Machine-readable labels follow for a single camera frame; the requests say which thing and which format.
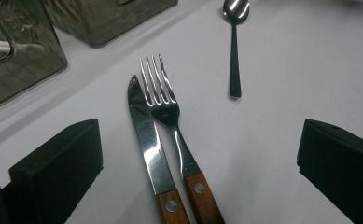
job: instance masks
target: white tablecloth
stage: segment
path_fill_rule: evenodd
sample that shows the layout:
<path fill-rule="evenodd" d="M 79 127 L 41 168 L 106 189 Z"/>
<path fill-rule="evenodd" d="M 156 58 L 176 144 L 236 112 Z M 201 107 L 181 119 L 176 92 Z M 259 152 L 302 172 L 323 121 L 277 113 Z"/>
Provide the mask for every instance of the white tablecloth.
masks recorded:
<path fill-rule="evenodd" d="M 127 86 L 140 76 L 140 57 L 161 53 L 181 131 L 227 223 L 351 223 L 296 160 L 305 119 L 363 138 L 363 3 L 252 0 L 238 26 L 237 101 L 228 94 L 231 28 L 222 4 L 180 0 L 101 49 L 56 29 L 67 69 L 0 107 L 0 186 L 14 163 L 56 133 L 97 118 L 104 170 L 67 223 L 159 223 Z M 170 136 L 159 131 L 194 223 Z"/>

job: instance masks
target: cutlery holder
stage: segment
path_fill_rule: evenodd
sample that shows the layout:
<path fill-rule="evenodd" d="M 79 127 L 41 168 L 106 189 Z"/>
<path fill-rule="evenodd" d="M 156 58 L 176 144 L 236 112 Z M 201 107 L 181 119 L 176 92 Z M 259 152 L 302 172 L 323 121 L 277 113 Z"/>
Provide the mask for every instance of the cutlery holder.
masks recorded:
<path fill-rule="evenodd" d="M 178 0 L 43 0 L 53 24 L 100 48 Z"/>
<path fill-rule="evenodd" d="M 363 139 L 307 119 L 298 153 L 300 173 L 354 223 L 363 223 Z"/>
<path fill-rule="evenodd" d="M 73 124 L 9 169 L 0 224 L 63 224 L 103 169 L 98 119 Z"/>
<path fill-rule="evenodd" d="M 66 65 L 40 1 L 0 1 L 0 103 Z"/>

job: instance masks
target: stainless steel cutlery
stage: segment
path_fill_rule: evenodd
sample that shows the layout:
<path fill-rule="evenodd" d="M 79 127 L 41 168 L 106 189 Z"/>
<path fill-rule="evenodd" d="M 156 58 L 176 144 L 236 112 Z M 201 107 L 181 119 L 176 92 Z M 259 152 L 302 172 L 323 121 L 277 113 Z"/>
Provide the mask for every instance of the stainless steel cutlery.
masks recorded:
<path fill-rule="evenodd" d="M 140 59 L 145 98 L 145 101 L 140 104 L 145 103 L 153 118 L 162 124 L 172 136 L 180 163 L 180 173 L 196 221 L 210 224 L 225 223 L 204 174 L 180 132 L 178 127 L 180 109 L 164 69 L 161 55 L 159 55 L 159 60 L 161 75 L 154 56 L 151 59 L 148 57 L 145 57 L 144 60 Z"/>
<path fill-rule="evenodd" d="M 164 155 L 154 119 L 148 110 L 136 76 L 132 77 L 129 84 L 128 104 L 164 223 L 189 223 Z"/>

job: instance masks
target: spoon handle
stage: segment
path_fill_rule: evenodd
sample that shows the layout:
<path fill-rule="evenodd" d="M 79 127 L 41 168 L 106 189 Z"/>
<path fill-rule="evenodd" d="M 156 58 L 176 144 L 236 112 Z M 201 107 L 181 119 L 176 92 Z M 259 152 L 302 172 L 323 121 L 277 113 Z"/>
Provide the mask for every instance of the spoon handle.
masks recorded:
<path fill-rule="evenodd" d="M 242 97 L 239 74 L 239 56 L 237 52 L 237 30 L 236 25 L 231 27 L 231 52 L 230 52 L 230 97 Z"/>

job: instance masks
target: steak knife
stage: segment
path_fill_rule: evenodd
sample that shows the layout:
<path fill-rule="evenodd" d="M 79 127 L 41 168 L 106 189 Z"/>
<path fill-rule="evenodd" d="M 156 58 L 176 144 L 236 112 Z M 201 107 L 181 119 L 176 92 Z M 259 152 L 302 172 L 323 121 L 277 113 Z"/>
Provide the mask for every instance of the steak knife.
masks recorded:
<path fill-rule="evenodd" d="M 190 223 L 136 76 L 129 83 L 128 105 L 164 223 Z"/>

